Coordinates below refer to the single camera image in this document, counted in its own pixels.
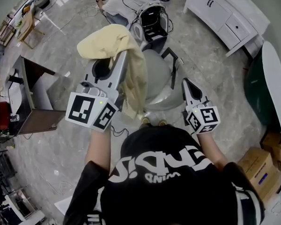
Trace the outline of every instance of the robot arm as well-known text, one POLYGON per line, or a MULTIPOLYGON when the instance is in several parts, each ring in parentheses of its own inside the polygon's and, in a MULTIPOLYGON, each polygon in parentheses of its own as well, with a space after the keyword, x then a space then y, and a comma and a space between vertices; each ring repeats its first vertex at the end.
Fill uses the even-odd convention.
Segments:
POLYGON ((211 132, 220 124, 216 106, 208 99, 206 92, 188 78, 182 81, 183 100, 185 101, 185 121, 196 134, 211 132))
POLYGON ((67 105, 66 120, 103 132, 125 99, 119 85, 125 79, 127 51, 119 53, 109 69, 111 58, 96 60, 86 69, 85 80, 72 92, 67 105))

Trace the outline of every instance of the cabinet drawer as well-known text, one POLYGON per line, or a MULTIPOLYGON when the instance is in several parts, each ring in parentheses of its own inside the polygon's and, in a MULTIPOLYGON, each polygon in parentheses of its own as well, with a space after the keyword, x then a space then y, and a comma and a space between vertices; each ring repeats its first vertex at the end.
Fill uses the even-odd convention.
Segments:
POLYGON ((232 15, 226 22, 226 25, 235 33, 239 40, 244 40, 248 35, 249 31, 241 23, 239 19, 232 15))
POLYGON ((238 37, 226 24, 222 26, 222 28, 218 31, 217 35, 230 50, 240 43, 238 37))
POLYGON ((218 32, 232 14, 215 0, 186 0, 186 6, 214 32, 218 32))

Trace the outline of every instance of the cardboard box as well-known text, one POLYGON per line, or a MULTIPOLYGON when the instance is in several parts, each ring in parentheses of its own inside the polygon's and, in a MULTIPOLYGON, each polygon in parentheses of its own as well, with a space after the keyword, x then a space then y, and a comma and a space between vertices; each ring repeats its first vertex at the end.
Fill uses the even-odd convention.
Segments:
POLYGON ((250 148, 238 164, 261 200, 267 203, 281 186, 281 172, 274 167, 271 154, 259 148, 250 148))
POLYGON ((267 182, 263 183, 263 187, 258 192, 261 200, 264 204, 270 200, 270 198, 278 192, 281 187, 281 172, 274 166, 271 167, 268 172, 267 182))
POLYGON ((274 165, 281 171, 281 133, 268 131, 261 141, 261 146, 271 153, 274 165))

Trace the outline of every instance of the white device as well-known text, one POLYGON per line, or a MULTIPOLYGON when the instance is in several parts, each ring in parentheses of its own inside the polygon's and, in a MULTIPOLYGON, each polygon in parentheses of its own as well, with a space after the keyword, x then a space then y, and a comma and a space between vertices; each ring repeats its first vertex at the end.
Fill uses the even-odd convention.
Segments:
POLYGON ((71 92, 66 120, 104 132, 118 108, 107 98, 71 92))
POLYGON ((206 92, 188 78, 183 79, 182 90, 186 103, 186 122, 196 134, 213 131, 221 119, 217 107, 208 100, 206 92))
POLYGON ((131 32, 141 42, 140 49, 152 49, 160 53, 167 40, 169 17, 159 0, 150 0, 137 12, 137 21, 131 24, 131 32))

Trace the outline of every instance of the white cabinet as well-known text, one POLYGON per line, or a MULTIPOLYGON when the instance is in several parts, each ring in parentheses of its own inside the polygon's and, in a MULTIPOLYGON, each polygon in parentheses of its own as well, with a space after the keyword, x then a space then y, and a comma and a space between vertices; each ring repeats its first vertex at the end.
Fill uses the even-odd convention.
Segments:
POLYGON ((229 49, 234 48, 237 44, 240 43, 238 37, 233 33, 233 31, 224 24, 218 32, 220 39, 226 44, 229 49))
POLYGON ((232 12, 221 6, 215 0, 190 0, 190 10, 210 26, 213 31, 218 31, 227 21, 232 12))
POLYGON ((186 0, 187 9, 202 19, 226 44, 230 56, 258 33, 265 31, 269 20, 248 0, 186 0))

